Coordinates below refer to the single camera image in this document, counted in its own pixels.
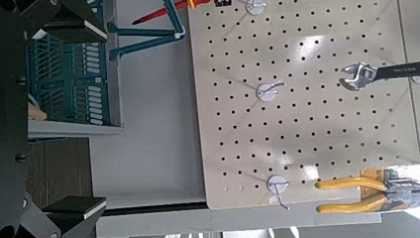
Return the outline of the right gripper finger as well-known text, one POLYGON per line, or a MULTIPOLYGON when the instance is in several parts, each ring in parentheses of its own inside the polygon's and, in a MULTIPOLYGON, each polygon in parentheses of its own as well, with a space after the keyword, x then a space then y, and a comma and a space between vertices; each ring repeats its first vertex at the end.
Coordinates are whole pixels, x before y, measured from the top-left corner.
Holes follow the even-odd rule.
POLYGON ((14 0, 28 37, 52 35, 67 44, 106 43, 107 33, 86 0, 14 0))
POLYGON ((87 238, 106 209, 105 197, 66 196, 22 216, 19 238, 87 238))

